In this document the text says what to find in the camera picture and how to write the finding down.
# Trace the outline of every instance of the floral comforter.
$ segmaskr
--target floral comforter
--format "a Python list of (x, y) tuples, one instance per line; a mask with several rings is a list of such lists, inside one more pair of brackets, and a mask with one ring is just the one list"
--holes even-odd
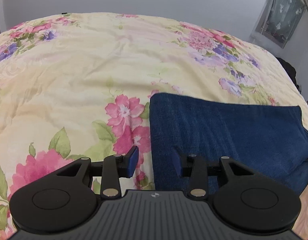
[[(0, 34), (0, 239), (15, 231), (11, 195), (82, 156), (101, 161), (137, 145), (122, 188), (154, 189), (149, 99), (159, 92), (299, 105), (308, 129), (308, 106), (276, 58), (222, 31), (111, 13), (21, 23)], [(308, 186), (301, 200), (294, 231), (308, 239)]]

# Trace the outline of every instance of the metal screw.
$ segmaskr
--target metal screw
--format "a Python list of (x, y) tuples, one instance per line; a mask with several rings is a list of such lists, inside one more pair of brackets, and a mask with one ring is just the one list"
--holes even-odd
[(103, 190), (103, 195), (108, 196), (108, 197), (114, 197), (118, 194), (118, 190), (114, 188), (107, 188)]
[(116, 163), (121, 163), (123, 161), (122, 154), (115, 154), (114, 157), (116, 158)]
[(203, 197), (206, 195), (206, 191), (201, 189), (201, 188), (195, 188), (191, 190), (191, 195), (193, 195), (194, 197)]

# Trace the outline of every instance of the window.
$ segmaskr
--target window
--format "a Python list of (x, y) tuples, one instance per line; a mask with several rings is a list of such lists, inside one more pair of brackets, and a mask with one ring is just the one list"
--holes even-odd
[(305, 9), (306, 6), (301, 0), (267, 0), (256, 32), (284, 48)]

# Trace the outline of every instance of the ribbed black surface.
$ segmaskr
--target ribbed black surface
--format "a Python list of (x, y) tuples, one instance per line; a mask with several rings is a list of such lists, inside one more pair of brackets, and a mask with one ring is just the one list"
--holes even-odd
[(128, 191), (106, 201), (84, 225), (56, 235), (17, 232), (12, 240), (299, 240), (291, 231), (252, 236), (224, 225), (207, 203), (192, 201), (180, 191)]

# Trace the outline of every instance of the denim cloth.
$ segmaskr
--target denim cloth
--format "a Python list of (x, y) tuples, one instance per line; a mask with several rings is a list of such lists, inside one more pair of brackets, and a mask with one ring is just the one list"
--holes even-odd
[[(150, 134), (157, 190), (187, 188), (172, 164), (174, 147), (207, 161), (231, 158), (280, 181), (297, 194), (308, 184), (308, 131), (299, 106), (224, 104), (159, 93), (150, 99)], [(210, 193), (217, 191), (209, 179)]]

